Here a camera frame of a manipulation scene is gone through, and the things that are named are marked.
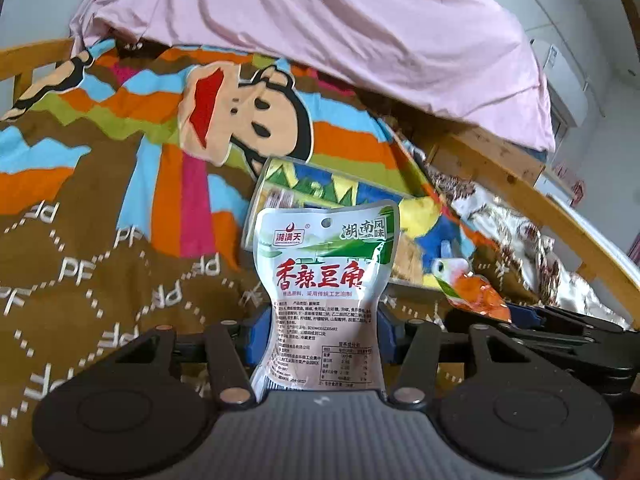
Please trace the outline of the orange snack pouch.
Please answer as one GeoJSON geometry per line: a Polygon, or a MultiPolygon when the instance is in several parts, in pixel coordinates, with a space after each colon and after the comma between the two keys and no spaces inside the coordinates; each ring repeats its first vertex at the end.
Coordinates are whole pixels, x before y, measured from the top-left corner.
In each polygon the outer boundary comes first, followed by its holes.
{"type": "Polygon", "coordinates": [[[454,307],[500,322],[511,321],[510,309],[506,302],[484,276],[472,272],[468,260],[434,259],[432,274],[454,307]]]}

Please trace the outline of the white spicy bean snack pouch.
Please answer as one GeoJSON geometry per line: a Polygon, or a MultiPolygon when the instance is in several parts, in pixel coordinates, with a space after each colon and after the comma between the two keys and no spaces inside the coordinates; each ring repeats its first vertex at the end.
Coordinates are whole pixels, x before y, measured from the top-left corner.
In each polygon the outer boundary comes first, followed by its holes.
{"type": "Polygon", "coordinates": [[[257,215],[254,265],[271,301],[266,351],[250,378],[258,398],[271,390],[383,390],[376,315],[398,238],[391,200],[257,215]]]}

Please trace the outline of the floral white quilt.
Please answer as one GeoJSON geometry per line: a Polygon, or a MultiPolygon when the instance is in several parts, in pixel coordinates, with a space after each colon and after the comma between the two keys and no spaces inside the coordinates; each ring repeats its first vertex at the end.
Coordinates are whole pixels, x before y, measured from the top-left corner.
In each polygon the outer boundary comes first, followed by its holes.
{"type": "Polygon", "coordinates": [[[631,322],[602,304],[582,276],[566,270],[555,255],[555,240],[524,214],[474,181],[444,174],[431,165],[425,172],[461,220],[496,244],[490,248],[476,243],[469,260],[473,272],[487,278],[504,300],[556,307],[628,330],[631,322]]]}

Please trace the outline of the colourful cartoon bed blanket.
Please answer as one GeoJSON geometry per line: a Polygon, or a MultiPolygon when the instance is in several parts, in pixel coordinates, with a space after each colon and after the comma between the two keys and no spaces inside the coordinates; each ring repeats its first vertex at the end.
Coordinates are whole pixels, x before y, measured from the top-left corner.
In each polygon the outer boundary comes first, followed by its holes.
{"type": "Polygon", "coordinates": [[[46,463],[32,413],[160,324],[195,333],[268,300],[241,252],[270,157],[340,206],[400,196],[427,259],[488,246],[402,146],[425,115],[310,66],[211,47],[95,44],[1,117],[1,474],[46,463]]]}

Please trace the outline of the pink hanging sheet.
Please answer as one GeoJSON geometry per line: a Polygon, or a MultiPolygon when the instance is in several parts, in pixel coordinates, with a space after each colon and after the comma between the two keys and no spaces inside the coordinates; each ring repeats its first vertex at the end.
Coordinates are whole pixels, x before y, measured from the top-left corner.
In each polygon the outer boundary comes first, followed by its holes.
{"type": "Polygon", "coordinates": [[[553,151],[546,77],[495,0],[82,0],[76,47],[110,32],[262,52],[424,112],[553,151]]]}

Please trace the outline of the wooden bed rail right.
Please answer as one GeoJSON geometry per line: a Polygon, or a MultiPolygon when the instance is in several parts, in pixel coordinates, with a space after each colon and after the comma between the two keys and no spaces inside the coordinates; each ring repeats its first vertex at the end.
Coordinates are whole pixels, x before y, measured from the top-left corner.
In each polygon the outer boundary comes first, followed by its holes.
{"type": "Polygon", "coordinates": [[[580,259],[578,273],[599,280],[639,326],[639,272],[573,208],[534,184],[544,171],[538,160],[482,128],[448,126],[413,139],[427,161],[447,174],[474,180],[495,193],[537,226],[546,226],[580,259]]]}

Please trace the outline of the wooden bed rail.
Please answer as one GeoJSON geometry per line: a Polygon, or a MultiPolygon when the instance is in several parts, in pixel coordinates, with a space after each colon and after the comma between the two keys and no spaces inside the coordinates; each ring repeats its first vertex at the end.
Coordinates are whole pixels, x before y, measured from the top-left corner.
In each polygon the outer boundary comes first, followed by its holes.
{"type": "Polygon", "coordinates": [[[573,208],[534,184],[544,171],[538,160],[482,128],[448,126],[413,139],[427,161],[447,174],[474,180],[495,193],[537,226],[546,226],[580,259],[578,273],[599,280],[639,326],[639,272],[573,208]]]}
{"type": "Polygon", "coordinates": [[[0,80],[13,79],[13,102],[32,85],[36,68],[60,65],[70,58],[72,38],[52,39],[21,44],[0,51],[0,80]]]}

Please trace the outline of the wooden bed rail left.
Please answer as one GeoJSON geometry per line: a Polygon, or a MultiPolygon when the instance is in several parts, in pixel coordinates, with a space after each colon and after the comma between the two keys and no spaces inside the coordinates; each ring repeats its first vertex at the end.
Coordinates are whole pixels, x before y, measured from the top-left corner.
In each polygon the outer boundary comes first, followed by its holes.
{"type": "Polygon", "coordinates": [[[70,58],[72,38],[52,39],[21,44],[0,51],[0,80],[13,79],[13,102],[32,85],[36,68],[60,65],[70,58]]]}

